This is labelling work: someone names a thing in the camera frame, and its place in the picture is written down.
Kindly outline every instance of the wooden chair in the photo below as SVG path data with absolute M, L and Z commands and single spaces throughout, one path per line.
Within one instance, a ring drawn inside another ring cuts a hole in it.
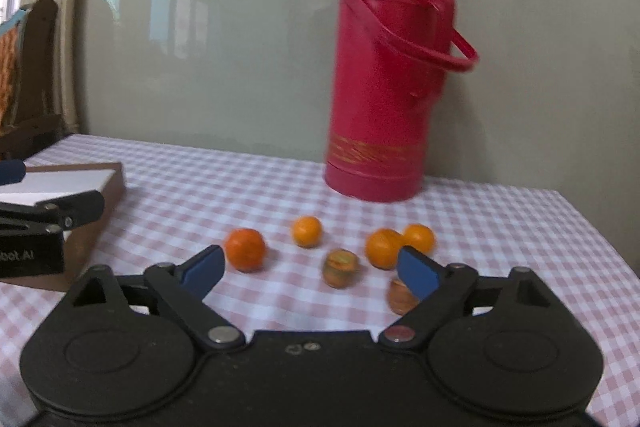
M 0 157 L 25 159 L 62 137 L 53 109 L 58 5 L 38 0 L 0 25 Z

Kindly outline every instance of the blue gripper pad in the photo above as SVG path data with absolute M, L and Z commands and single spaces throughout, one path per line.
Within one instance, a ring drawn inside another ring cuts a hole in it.
M 27 174 L 27 167 L 21 160 L 0 161 L 0 185 L 20 183 Z
M 446 270 L 413 247 L 402 247 L 398 254 L 398 277 L 420 301 L 440 287 Z
M 177 266 L 174 275 L 180 286 L 198 299 L 204 299 L 225 274 L 225 253 L 211 245 L 186 263 Z

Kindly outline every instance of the cardboard box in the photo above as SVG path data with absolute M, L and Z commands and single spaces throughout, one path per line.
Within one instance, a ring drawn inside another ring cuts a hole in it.
M 76 176 L 62 175 L 62 172 L 71 174 L 78 172 Z M 51 176 L 32 176 L 30 172 L 59 172 Z M 11 189 L 16 185 L 5 185 L 0 193 L 0 200 L 10 203 L 33 204 L 36 201 L 44 201 L 57 198 L 73 192 L 85 190 L 100 190 L 104 197 L 104 213 L 94 223 L 84 225 L 78 229 L 65 232 L 65 271 L 56 275 L 40 275 L 37 277 L 15 277 L 0 279 L 0 282 L 40 288 L 44 290 L 67 291 L 73 281 L 81 274 L 82 269 L 89 261 L 95 242 L 107 226 L 111 214 L 125 193 L 124 170 L 121 163 L 92 163 L 77 165 L 47 165 L 39 167 L 27 167 L 29 188 Z

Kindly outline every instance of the pink gingham tablecloth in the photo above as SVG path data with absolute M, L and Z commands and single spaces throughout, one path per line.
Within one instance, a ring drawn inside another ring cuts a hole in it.
M 70 136 L 29 164 L 121 161 L 128 192 L 102 234 L 93 263 L 116 274 L 161 261 L 181 263 L 237 227 L 260 230 L 268 269 L 230 268 L 205 302 L 248 333 L 369 329 L 397 317 L 385 304 L 391 274 L 367 263 L 347 290 L 321 282 L 331 248 L 363 255 L 368 233 L 420 222 L 436 232 L 441 264 L 468 263 L 482 275 L 532 267 L 591 332 L 604 353 L 604 377 L 590 404 L 609 427 L 640 419 L 640 280 L 558 192 L 428 179 L 422 194 L 393 204 L 345 198 L 322 181 L 322 165 L 155 143 Z M 321 248 L 289 238 L 291 221 L 318 216 Z M 19 426 L 34 412 L 18 371 L 20 350 L 60 294 L 0 283 L 0 423 Z

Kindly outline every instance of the red thermos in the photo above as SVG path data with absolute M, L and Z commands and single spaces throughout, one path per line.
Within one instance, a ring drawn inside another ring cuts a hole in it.
M 340 0 L 326 183 L 367 201 L 420 191 L 431 107 L 447 71 L 478 54 L 453 27 L 455 0 Z M 450 54 L 455 44 L 465 55 Z

